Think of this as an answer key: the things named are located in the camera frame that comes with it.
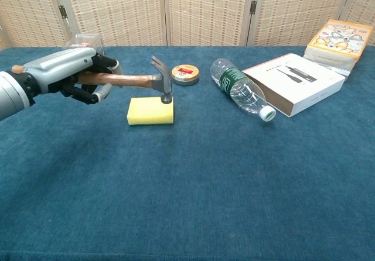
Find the sponge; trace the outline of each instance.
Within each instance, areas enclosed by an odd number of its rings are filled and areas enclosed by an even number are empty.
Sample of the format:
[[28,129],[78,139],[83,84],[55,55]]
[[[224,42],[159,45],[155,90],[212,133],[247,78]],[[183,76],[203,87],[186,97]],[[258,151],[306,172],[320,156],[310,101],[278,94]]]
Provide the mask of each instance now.
[[131,98],[127,118],[129,125],[173,123],[173,100],[164,104],[160,97]]

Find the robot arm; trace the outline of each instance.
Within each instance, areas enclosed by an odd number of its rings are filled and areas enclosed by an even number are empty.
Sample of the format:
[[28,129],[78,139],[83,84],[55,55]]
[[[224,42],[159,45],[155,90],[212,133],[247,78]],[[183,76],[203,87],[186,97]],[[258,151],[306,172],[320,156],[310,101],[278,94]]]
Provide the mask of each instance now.
[[102,56],[91,47],[67,49],[28,62],[19,74],[0,71],[0,120],[33,105],[33,98],[39,94],[60,91],[86,104],[100,102],[112,85],[106,84],[98,91],[96,85],[76,87],[77,74],[83,70],[122,74],[117,60]]

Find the blue tablecloth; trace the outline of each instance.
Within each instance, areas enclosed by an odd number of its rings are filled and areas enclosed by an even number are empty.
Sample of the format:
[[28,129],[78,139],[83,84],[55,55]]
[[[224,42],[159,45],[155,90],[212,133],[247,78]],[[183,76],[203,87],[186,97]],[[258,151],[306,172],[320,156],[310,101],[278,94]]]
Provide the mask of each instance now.
[[[340,92],[270,123],[212,81],[304,47],[109,47],[127,74],[193,64],[175,124],[128,126],[131,97],[60,93],[0,122],[0,260],[374,260],[375,47]],[[57,51],[0,51],[10,70]]]

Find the green bottle label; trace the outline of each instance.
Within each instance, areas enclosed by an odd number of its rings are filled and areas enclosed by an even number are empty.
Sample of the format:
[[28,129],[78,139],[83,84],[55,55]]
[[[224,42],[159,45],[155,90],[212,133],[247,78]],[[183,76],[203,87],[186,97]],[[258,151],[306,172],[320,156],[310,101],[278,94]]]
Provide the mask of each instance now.
[[246,78],[246,76],[236,68],[230,68],[226,70],[220,77],[220,87],[223,91],[225,91],[228,95],[230,95],[230,90],[232,89],[233,85],[236,81]]

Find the book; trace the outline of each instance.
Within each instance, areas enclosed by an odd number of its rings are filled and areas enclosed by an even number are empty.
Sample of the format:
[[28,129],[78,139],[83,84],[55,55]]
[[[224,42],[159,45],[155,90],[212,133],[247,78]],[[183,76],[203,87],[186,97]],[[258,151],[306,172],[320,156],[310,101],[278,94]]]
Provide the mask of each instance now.
[[294,116],[338,92],[344,76],[290,53],[243,71],[263,91],[269,104]]
[[372,26],[329,19],[312,38],[304,58],[348,78],[370,38]]

